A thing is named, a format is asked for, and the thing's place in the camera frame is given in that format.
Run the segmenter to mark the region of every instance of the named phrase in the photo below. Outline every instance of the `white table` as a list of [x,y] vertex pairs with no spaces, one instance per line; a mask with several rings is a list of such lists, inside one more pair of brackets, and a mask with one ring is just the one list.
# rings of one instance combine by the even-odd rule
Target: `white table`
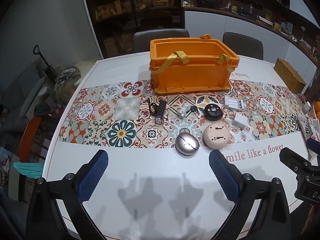
[[[137,53],[97,61],[70,100],[53,136],[44,165],[47,181],[76,173],[101,148],[108,152],[109,165],[84,206],[108,239],[210,239],[230,213],[233,202],[226,199],[209,163],[210,150],[200,147],[192,158],[175,149],[98,147],[57,141],[60,128],[81,88],[125,81],[150,79],[149,53]],[[230,79],[286,86],[273,70],[274,64],[240,56]],[[259,141],[233,144],[223,154],[268,149],[283,145],[307,158],[300,132]],[[300,203],[294,197],[296,175],[279,161],[279,151],[233,162],[242,172],[270,181],[279,177],[284,185],[290,211]],[[62,201],[58,201],[67,227],[76,231]],[[240,234],[245,236],[259,205],[256,201]]]

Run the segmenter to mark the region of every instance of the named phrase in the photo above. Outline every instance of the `small black round object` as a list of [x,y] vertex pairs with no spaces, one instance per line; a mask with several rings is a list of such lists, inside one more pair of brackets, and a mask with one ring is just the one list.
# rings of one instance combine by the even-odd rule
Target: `small black round object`
[[222,110],[216,104],[208,104],[204,108],[204,117],[209,121],[220,120],[223,116]]

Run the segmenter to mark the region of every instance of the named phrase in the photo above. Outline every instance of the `metal bolt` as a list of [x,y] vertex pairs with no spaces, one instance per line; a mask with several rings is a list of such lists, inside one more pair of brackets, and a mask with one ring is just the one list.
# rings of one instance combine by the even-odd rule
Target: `metal bolt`
[[37,184],[42,184],[43,181],[44,181],[43,178],[39,178],[39,179],[37,180]]
[[276,184],[280,184],[280,182],[281,182],[281,180],[277,177],[275,177],[274,180],[275,180]]
[[246,180],[252,179],[252,176],[251,176],[249,173],[245,173],[245,174],[243,174],[243,176],[244,176],[244,178],[245,178]]
[[73,178],[73,176],[74,176],[73,173],[68,173],[68,174],[65,176],[65,178],[66,178],[67,180],[71,180],[71,179]]

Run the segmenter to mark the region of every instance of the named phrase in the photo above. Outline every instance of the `orange plastic crate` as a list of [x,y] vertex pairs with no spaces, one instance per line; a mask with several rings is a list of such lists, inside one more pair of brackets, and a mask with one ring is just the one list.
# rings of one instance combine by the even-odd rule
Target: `orange plastic crate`
[[189,62],[184,65],[177,57],[163,72],[153,73],[156,93],[230,89],[230,73],[238,66],[240,58],[221,41],[211,38],[152,40],[149,70],[158,70],[176,51],[183,51]]

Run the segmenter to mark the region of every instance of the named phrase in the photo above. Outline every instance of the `green towel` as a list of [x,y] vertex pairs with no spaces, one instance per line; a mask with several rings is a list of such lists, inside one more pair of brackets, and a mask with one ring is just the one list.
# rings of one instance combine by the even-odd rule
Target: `green towel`
[[44,163],[21,163],[16,162],[13,164],[15,169],[26,177],[38,179],[42,177]]

